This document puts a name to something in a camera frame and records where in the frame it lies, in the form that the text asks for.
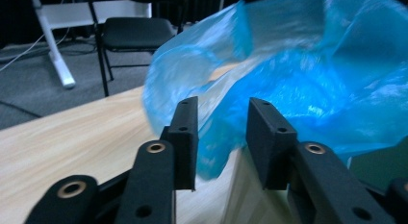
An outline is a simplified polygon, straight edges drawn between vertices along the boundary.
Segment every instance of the black curtain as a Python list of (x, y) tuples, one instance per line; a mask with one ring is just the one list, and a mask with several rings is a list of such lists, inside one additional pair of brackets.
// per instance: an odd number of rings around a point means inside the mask
[[(60, 4), (62, 0), (40, 0), (42, 4)], [(66, 29), (54, 31), (56, 37), (63, 36)], [(89, 28), (71, 30), (74, 36), (88, 36)], [(42, 35), (41, 27), (31, 0), (0, 0), (0, 48), (7, 44), (29, 43)]]
[(218, 12), (220, 3), (221, 0), (190, 0), (187, 20), (199, 21)]

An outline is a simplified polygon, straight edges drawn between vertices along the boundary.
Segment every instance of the black chair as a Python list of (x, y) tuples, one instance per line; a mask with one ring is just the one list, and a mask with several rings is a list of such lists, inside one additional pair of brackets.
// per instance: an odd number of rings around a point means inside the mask
[[(106, 78), (105, 64), (108, 67), (111, 81), (114, 79), (112, 68), (130, 66), (148, 66), (148, 63), (111, 65), (108, 52), (155, 52), (161, 45), (176, 34), (183, 31), (186, 9), (189, 0), (133, 0), (140, 3), (151, 3), (156, 14), (160, 15), (161, 9), (170, 9), (176, 19), (173, 24), (167, 18), (160, 17), (113, 17), (108, 18), (103, 26), (95, 25), (95, 36), (98, 47), (99, 64), (101, 67), (102, 81), (105, 96), (109, 96), (108, 81)], [(92, 3), (89, 3), (94, 20), (96, 13)]]

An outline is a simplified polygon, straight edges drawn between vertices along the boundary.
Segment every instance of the gray carpet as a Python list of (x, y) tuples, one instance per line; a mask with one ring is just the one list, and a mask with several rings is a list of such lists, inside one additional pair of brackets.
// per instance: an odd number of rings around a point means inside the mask
[[(0, 50), (0, 58), (19, 54), (28, 45), (6, 47)], [(46, 48), (39, 43), (38, 49)], [(9, 128), (38, 116), (61, 112), (104, 97), (96, 52), (88, 52), (93, 46), (84, 43), (65, 43), (60, 48), (76, 86), (63, 88), (54, 65), (48, 55), (41, 55), (14, 62), (0, 72), (0, 129)], [(113, 64), (150, 63), (149, 53), (110, 53)], [(114, 69), (115, 80), (109, 82), (110, 94), (140, 87), (144, 83), (148, 67)]]

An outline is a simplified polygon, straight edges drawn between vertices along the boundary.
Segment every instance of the cable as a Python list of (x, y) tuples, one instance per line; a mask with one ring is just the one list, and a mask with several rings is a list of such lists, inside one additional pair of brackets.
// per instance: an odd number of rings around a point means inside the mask
[(31, 115), (33, 117), (36, 117), (36, 118), (41, 118), (42, 117), (41, 115), (38, 115), (38, 114), (36, 114), (34, 112), (29, 112), (29, 111), (27, 111), (27, 110), (25, 110), (25, 109), (23, 109), (21, 107), (18, 107), (16, 105), (13, 105), (13, 104), (8, 103), (8, 102), (0, 101), (0, 104), (2, 104), (4, 106), (7, 106), (7, 107), (11, 107), (11, 108), (13, 108), (15, 110), (18, 110), (20, 112), (24, 112), (24, 113), (29, 114), (29, 115)]
[[(66, 33), (64, 35), (64, 37), (57, 43), (60, 44), (68, 35), (69, 32), (69, 28), (66, 30)], [(34, 44), (28, 48), (26, 51), (22, 52), (21, 54), (13, 57), (13, 59), (11, 61), (9, 61), (6, 65), (4, 65), (2, 68), (0, 68), (0, 72), (2, 72), (4, 69), (6, 69), (10, 64), (14, 63), (17, 59), (19, 59), (20, 57), (24, 56), (25, 54), (27, 54), (42, 38), (44, 37), (44, 35), (41, 35), (41, 37), (39, 37), (39, 39), (37, 39), (36, 42), (34, 42)]]
[[(95, 42), (88, 41), (88, 40), (72, 39), (72, 40), (66, 41), (66, 38), (65, 38), (65, 39), (61, 39), (58, 43), (59, 43), (59, 47), (60, 47), (59, 48), (60, 52), (62, 54), (64, 54), (64, 55), (68, 55), (68, 56), (80, 56), (80, 55), (86, 55), (86, 54), (96, 52)], [(65, 47), (68, 47), (68, 46), (71, 46), (71, 45), (76, 45), (76, 44), (90, 45), (92, 47), (92, 49), (90, 51), (80, 51), (80, 50), (64, 51)], [(49, 48), (48, 48), (48, 46), (45, 45), (45, 46), (37, 48), (35, 50), (30, 50), (24, 56), (21, 56), (20, 58), (18, 58), (15, 61), (18, 62), (18, 61), (31, 59), (31, 58), (40, 57), (40, 56), (48, 54), (48, 52), (49, 52)], [(7, 64), (7, 63), (11, 62), (15, 57), (16, 56), (2, 57), (2, 58), (0, 57), (0, 64)]]
[[(56, 43), (56, 45), (59, 45), (59, 44), (61, 44), (63, 41), (65, 41), (65, 39), (66, 39), (66, 37), (68, 36), (68, 34), (69, 34), (69, 31), (70, 31), (70, 28), (68, 28), (67, 30), (66, 30), (66, 32), (65, 32), (65, 34), (64, 34), (64, 36), (63, 36), (63, 38), (61, 38), (57, 43)], [(28, 50), (26, 50), (25, 52), (23, 52), (23, 53), (25, 53), (24, 55), (26, 55), (27, 56), (27, 54), (30, 54), (30, 53), (35, 53), (35, 52), (40, 52), (40, 55), (43, 55), (42, 53), (46, 53), (48, 50), (49, 50), (49, 48), (48, 48), (48, 46), (44, 46), (44, 47), (40, 47), (39, 49), (37, 49), (37, 50), (33, 50), (33, 51), (30, 51), (32, 48), (33, 48), (33, 45), (32, 45), (32, 47), (30, 47), (30, 48), (28, 48)], [(2, 58), (0, 58), (0, 63), (3, 63), (3, 62), (14, 62), (13, 61), (13, 59), (19, 59), (18, 58), (18, 56), (20, 56), (19, 58), (21, 58), (21, 54), (20, 55), (17, 55), (17, 56), (8, 56), (8, 57), (2, 57)]]
[(44, 35), (42, 35), (41, 37), (39, 37), (39, 39), (34, 42), (33, 45), (31, 45), (30, 48), (28, 48), (26, 51), (22, 52), (21, 54), (17, 55), (14, 59), (12, 59), (9, 63), (7, 63), (6, 65), (4, 65), (2, 68), (0, 68), (0, 72), (3, 71), (4, 69), (6, 69), (10, 64), (14, 63), (17, 59), (19, 59), (21, 56), (23, 56), (24, 54), (26, 54), (27, 52), (29, 52), (32, 48), (34, 48), (34, 46), (44, 37)]

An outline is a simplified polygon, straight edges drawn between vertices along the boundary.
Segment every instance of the white table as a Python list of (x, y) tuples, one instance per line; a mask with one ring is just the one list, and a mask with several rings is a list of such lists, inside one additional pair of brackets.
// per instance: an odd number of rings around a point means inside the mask
[[(70, 3), (42, 5), (39, 0), (33, 0), (39, 24), (44, 32), (45, 39), (50, 47), (50, 59), (57, 70), (64, 87), (75, 87), (75, 80), (70, 73), (56, 41), (52, 30), (85, 26), (93, 24), (88, 3)], [(109, 17), (138, 16), (151, 17), (151, 5), (128, 0), (94, 2), (98, 23), (104, 23)]]

